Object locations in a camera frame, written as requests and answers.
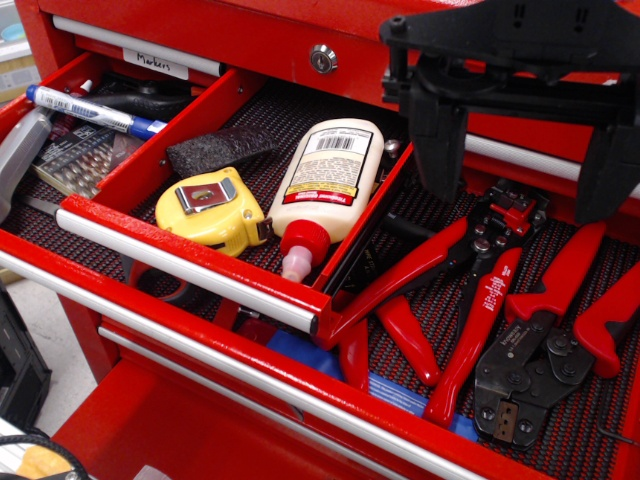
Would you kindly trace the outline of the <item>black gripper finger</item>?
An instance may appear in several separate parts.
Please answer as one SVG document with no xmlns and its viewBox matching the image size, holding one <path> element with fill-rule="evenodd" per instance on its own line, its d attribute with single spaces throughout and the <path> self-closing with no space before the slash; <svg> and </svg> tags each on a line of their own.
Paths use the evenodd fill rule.
<svg viewBox="0 0 640 480">
<path fill-rule="evenodd" d="M 575 220 L 613 216 L 639 185 L 639 126 L 595 123 L 580 168 Z"/>
<path fill-rule="evenodd" d="M 455 200 L 465 151 L 468 111 L 425 89 L 417 79 L 401 91 L 414 158 L 424 188 L 444 202 Z"/>
</svg>

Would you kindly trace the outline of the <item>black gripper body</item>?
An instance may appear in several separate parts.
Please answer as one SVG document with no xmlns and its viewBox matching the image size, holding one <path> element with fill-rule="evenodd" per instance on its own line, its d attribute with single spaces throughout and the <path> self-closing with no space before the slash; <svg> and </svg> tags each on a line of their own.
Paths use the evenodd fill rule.
<svg viewBox="0 0 640 480">
<path fill-rule="evenodd" d="M 545 120 L 639 117 L 639 17 L 615 1 L 481 1 L 396 16 L 383 99 Z"/>
</svg>

